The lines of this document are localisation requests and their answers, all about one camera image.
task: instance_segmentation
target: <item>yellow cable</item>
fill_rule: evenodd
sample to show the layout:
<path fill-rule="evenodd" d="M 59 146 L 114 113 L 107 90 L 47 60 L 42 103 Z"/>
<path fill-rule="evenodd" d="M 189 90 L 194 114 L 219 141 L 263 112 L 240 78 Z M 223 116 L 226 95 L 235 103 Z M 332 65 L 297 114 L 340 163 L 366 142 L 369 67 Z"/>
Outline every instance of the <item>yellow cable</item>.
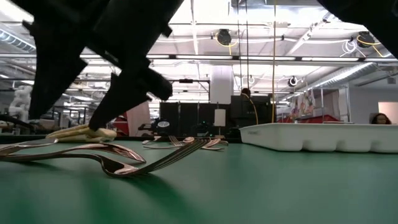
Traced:
<path fill-rule="evenodd" d="M 216 33 L 216 41 L 217 41 L 217 43 L 218 44 L 220 44 L 221 46 L 223 46 L 223 47 L 229 47 L 229 55 L 231 55 L 232 54 L 232 50 L 231 50 L 231 47 L 233 47 L 233 46 L 235 46 L 236 44 L 238 44 L 238 40 L 234 43 L 234 44 L 229 44 L 229 45 L 223 45 L 222 43 L 220 43 L 219 41 L 218 41 L 218 39 L 217 39 L 217 37 L 218 37 L 218 33 Z"/>
<path fill-rule="evenodd" d="M 259 118 L 258 118 L 258 116 L 257 116 L 256 106 L 254 105 L 253 101 L 251 101 L 250 97 L 249 97 L 247 94 L 245 94 L 245 93 L 241 93 L 241 94 L 244 95 L 245 97 L 247 97 L 248 100 L 250 101 L 250 103 L 253 105 L 254 114 L 256 115 L 256 124 L 259 124 Z"/>
<path fill-rule="evenodd" d="M 276 5 L 277 0 L 274 1 L 274 57 L 272 59 L 272 119 L 271 122 L 275 122 L 275 54 L 276 54 Z"/>
<path fill-rule="evenodd" d="M 359 42 L 362 43 L 362 44 L 367 44 L 367 45 L 379 45 L 379 44 L 381 44 L 380 42 L 378 42 L 378 43 L 368 43 L 368 42 L 365 42 L 365 41 L 360 40 L 359 37 L 360 37 L 360 35 L 358 35 L 358 36 L 356 37 L 356 40 L 359 41 Z"/>
<path fill-rule="evenodd" d="M 373 49 L 377 52 L 377 54 L 378 54 L 380 57 L 387 57 L 387 56 L 382 55 L 382 54 L 380 53 L 380 51 L 379 51 L 374 45 L 373 45 L 372 47 L 373 47 Z"/>

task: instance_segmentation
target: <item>poster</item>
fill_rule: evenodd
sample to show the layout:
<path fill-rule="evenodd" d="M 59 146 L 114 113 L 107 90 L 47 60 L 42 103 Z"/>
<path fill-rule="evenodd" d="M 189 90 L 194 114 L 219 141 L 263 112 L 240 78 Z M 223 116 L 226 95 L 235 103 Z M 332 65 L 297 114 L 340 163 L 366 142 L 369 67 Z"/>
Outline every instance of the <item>poster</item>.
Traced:
<path fill-rule="evenodd" d="M 313 96 L 313 90 L 306 91 L 294 99 L 291 116 L 292 118 L 313 116 L 314 106 L 315 98 Z"/>

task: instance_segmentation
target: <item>cloth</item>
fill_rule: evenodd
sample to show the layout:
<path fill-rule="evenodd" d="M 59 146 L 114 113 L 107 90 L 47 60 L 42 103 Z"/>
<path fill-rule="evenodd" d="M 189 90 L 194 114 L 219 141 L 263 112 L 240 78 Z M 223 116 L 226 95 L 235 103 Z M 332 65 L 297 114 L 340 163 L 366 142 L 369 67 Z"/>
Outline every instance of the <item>cloth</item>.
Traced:
<path fill-rule="evenodd" d="M 112 141 L 115 137 L 115 131 L 104 128 L 93 131 L 88 124 L 55 131 L 46 136 L 46 138 L 57 138 L 59 142 L 103 142 Z"/>

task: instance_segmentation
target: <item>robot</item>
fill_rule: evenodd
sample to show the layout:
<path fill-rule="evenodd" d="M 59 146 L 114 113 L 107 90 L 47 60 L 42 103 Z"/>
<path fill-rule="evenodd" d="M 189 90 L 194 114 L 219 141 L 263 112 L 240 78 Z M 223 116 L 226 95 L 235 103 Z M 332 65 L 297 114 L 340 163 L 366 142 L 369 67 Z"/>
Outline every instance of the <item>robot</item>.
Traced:
<path fill-rule="evenodd" d="M 14 100 L 8 109 L 10 116 L 17 116 L 21 121 L 27 123 L 29 119 L 31 86 L 20 86 L 15 91 Z"/>
<path fill-rule="evenodd" d="M 30 119 L 49 110 L 87 63 L 88 47 L 121 69 L 90 119 L 97 130 L 127 110 L 147 101 L 148 92 L 161 100 L 172 85 L 148 68 L 146 58 L 159 35 L 168 37 L 169 21 L 183 0 L 12 0 L 34 16 L 23 25 L 37 47 Z"/>

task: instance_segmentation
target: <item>white robot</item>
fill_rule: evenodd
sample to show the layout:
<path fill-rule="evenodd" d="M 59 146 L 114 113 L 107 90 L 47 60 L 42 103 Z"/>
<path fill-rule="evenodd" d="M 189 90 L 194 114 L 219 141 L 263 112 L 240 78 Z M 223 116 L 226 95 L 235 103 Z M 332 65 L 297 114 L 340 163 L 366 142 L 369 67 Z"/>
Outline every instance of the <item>white robot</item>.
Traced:
<path fill-rule="evenodd" d="M 31 86 L 18 87 L 18 89 L 14 93 L 14 100 L 11 102 L 8 109 L 10 116 L 18 115 L 21 121 L 26 123 L 28 122 L 31 92 Z"/>

